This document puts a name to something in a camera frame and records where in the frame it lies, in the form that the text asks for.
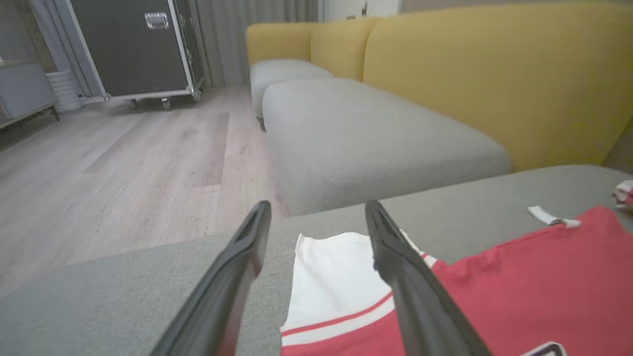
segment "gray cushion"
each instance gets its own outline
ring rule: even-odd
[[[611,207],[613,188],[633,176],[593,166],[553,167],[383,201],[422,249],[447,262],[543,225],[527,207],[575,217]],[[616,212],[633,233],[633,217]],[[367,233],[358,205],[274,222],[264,268],[248,296],[237,355],[278,355],[299,233]],[[0,299],[0,354],[147,355],[229,235],[65,267]]]
[[[251,67],[251,95],[253,110],[257,117],[263,117],[261,101],[270,84],[292,79],[332,78],[325,69],[301,60],[268,60],[255,63]]]
[[[510,173],[483,133],[353,80],[274,84],[263,105],[293,215]]]

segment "yellow sofa backrest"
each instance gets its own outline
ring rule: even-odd
[[[367,41],[363,82],[481,130],[515,170],[600,164],[633,116],[633,8],[515,4],[386,18]]]
[[[256,23],[246,29],[248,64],[293,59],[310,61],[310,39],[315,22]]]
[[[377,18],[321,23],[312,31],[313,64],[336,77],[363,80],[365,45]]]

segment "wooden floor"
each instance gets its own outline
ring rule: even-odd
[[[289,216],[247,87],[94,102],[0,152],[0,296],[51,269]]]

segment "caster wheel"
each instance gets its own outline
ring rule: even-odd
[[[195,90],[194,92],[191,93],[191,96],[194,98],[195,102],[200,101],[200,90]]]
[[[125,102],[126,102],[127,106],[130,107],[130,109],[135,110],[135,109],[137,109],[139,107],[139,101],[136,100],[136,99],[126,100]]]
[[[169,98],[163,98],[160,101],[163,103],[163,110],[169,111],[172,109],[172,101]]]

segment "red stripe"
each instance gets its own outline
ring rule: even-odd
[[[336,319],[332,319],[329,321],[323,321],[323,322],[319,322],[318,324],[313,324],[313,325],[308,325],[308,326],[303,326],[303,327],[297,327],[296,329],[291,329],[291,330],[286,330],[283,333],[281,333],[281,336],[287,336],[287,335],[292,335],[292,334],[296,334],[296,333],[302,333],[304,331],[309,331],[309,330],[314,330],[314,329],[318,329],[320,327],[324,327],[324,326],[330,326],[333,324],[338,324],[340,322],[346,321],[346,320],[350,320],[350,319],[354,319],[357,318],[361,315],[365,315],[369,312],[371,312],[372,310],[378,308],[379,306],[381,306],[384,302],[386,302],[392,295],[394,292],[389,292],[389,294],[387,294],[383,299],[379,300],[378,303],[372,305],[371,307],[362,310],[358,313],[355,314],[350,314],[350,315],[346,315],[344,317],[340,317],[340,318],[336,318]]]
[[[396,311],[367,326],[332,338],[282,346],[280,356],[362,355],[405,356]]]

